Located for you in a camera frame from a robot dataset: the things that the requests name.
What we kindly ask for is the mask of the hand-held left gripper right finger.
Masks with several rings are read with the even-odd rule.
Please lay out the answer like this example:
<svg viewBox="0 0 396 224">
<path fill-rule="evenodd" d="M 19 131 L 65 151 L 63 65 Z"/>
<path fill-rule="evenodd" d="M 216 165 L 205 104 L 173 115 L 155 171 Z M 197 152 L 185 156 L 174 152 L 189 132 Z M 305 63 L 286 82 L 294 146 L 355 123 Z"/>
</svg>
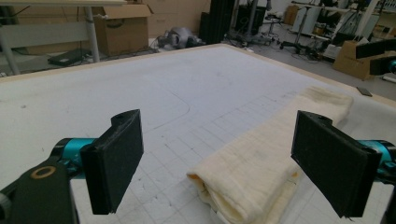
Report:
<svg viewBox="0 0 396 224">
<path fill-rule="evenodd" d="M 339 217 L 361 217 L 382 154 L 332 126 L 324 116 L 298 111 L 291 157 Z"/>
</svg>

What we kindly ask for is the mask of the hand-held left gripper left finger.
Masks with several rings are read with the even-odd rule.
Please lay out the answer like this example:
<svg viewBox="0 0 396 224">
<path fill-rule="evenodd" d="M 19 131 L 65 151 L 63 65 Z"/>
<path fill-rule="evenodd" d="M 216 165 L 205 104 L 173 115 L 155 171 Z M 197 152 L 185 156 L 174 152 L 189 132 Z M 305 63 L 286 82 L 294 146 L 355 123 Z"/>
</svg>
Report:
<svg viewBox="0 0 396 224">
<path fill-rule="evenodd" d="M 95 215 L 116 213 L 144 154 L 140 110 L 120 113 L 80 151 Z"/>
</svg>

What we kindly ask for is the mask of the cream towel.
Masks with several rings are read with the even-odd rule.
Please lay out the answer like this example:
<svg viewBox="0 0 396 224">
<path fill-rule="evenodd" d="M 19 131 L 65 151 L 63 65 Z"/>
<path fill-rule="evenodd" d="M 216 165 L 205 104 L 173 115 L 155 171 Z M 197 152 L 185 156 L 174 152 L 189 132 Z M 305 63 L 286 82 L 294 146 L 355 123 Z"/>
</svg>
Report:
<svg viewBox="0 0 396 224">
<path fill-rule="evenodd" d="M 352 104 L 343 93 L 309 87 L 263 124 L 200 161 L 187 178 L 226 224 L 277 224 L 302 174 L 290 157 L 297 112 L 337 124 Z"/>
</svg>

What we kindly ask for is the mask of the slanted cardboard box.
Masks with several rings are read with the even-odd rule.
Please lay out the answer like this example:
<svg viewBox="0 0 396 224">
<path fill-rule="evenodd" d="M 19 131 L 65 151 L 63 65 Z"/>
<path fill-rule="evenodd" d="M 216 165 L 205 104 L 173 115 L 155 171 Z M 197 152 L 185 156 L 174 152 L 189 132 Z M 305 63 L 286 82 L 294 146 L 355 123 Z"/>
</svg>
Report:
<svg viewBox="0 0 396 224">
<path fill-rule="evenodd" d="M 370 60 L 367 58 L 356 58 L 356 41 L 345 41 L 341 47 L 332 67 L 344 74 L 356 77 L 361 80 L 372 79 L 370 74 Z"/>
</svg>

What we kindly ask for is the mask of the metal stand with black base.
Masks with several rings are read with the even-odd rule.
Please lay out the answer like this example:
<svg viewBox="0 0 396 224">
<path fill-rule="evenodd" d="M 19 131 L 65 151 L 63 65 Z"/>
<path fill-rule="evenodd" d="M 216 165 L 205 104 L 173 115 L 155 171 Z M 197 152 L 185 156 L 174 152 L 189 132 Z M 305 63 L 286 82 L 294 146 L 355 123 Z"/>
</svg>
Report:
<svg viewBox="0 0 396 224">
<path fill-rule="evenodd" d="M 304 29 L 304 24 L 305 24 L 305 20 L 306 20 L 307 13 L 308 13 L 309 9 L 310 9 L 310 7 L 304 7 L 304 14 L 303 14 L 302 20 L 299 24 L 298 32 L 296 34 L 294 41 L 293 42 L 283 41 L 279 46 L 280 49 L 294 48 L 295 52 L 297 54 L 299 54 L 303 49 L 306 49 L 306 46 L 300 44 L 299 41 L 300 41 L 302 31 Z"/>
</svg>

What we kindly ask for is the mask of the small distant cardboard box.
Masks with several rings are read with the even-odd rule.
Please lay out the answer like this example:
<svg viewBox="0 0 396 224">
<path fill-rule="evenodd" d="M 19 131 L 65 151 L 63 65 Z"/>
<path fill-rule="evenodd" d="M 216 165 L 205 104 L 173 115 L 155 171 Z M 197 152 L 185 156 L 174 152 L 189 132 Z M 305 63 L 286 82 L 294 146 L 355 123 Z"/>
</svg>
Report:
<svg viewBox="0 0 396 224">
<path fill-rule="evenodd" d="M 284 23 L 288 25 L 293 25 L 297 17 L 299 7 L 296 5 L 290 5 L 287 7 L 284 14 Z"/>
</svg>

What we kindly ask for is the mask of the flat black case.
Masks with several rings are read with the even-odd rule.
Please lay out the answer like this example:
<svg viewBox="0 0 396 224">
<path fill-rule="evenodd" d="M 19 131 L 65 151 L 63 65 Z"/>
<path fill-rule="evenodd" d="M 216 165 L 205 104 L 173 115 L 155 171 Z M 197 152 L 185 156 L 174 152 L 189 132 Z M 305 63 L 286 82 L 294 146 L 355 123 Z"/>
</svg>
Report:
<svg viewBox="0 0 396 224">
<path fill-rule="evenodd" d="M 60 55 L 50 57 L 48 63 L 58 66 L 68 66 L 82 61 L 90 54 L 91 52 L 88 49 L 73 49 Z"/>
</svg>

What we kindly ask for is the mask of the open cardboard box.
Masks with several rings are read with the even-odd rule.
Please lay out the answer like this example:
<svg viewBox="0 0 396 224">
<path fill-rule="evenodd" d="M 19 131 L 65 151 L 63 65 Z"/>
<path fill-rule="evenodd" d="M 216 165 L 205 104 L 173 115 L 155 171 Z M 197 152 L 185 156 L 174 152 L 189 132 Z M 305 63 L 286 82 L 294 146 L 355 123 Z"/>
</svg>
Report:
<svg viewBox="0 0 396 224">
<path fill-rule="evenodd" d="M 98 48 L 105 55 L 133 53 L 149 45 L 148 5 L 94 7 L 92 14 Z"/>
</svg>

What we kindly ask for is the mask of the grey bag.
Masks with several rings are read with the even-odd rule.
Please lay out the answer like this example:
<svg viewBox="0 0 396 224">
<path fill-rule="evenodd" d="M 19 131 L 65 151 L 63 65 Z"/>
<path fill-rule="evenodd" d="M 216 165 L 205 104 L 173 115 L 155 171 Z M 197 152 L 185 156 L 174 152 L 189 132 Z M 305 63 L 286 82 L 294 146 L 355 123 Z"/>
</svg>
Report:
<svg viewBox="0 0 396 224">
<path fill-rule="evenodd" d="M 167 30 L 163 35 L 160 35 L 157 41 L 160 48 L 169 46 L 174 49 L 187 49 L 205 45 L 205 41 L 194 35 L 191 30 L 186 27 L 173 27 Z"/>
</svg>

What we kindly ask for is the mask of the white desk with grey legs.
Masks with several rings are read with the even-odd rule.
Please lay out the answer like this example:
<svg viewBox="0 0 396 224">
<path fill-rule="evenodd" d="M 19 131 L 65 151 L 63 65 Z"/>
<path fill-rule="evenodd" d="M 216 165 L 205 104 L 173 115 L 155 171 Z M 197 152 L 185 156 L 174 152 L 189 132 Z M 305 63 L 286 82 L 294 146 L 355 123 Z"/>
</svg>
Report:
<svg viewBox="0 0 396 224">
<path fill-rule="evenodd" d="M 3 6 L 30 7 L 84 7 L 84 21 L 53 24 L 0 24 L 0 47 L 3 50 L 8 66 L 14 75 L 21 73 L 14 59 L 14 48 L 32 47 L 66 42 L 90 41 L 93 61 L 100 61 L 99 49 L 94 28 L 92 7 L 119 7 L 125 0 L 0 0 Z"/>
</svg>

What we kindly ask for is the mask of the black cabinet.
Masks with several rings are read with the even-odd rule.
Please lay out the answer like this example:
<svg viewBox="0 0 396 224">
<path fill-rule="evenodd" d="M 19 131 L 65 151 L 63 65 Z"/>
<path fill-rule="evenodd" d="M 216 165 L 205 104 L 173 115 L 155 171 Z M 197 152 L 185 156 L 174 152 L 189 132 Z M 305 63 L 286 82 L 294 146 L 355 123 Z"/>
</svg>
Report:
<svg viewBox="0 0 396 224">
<path fill-rule="evenodd" d="M 236 0 L 210 0 L 208 12 L 201 13 L 199 37 L 207 44 L 220 43 L 230 30 Z"/>
</svg>

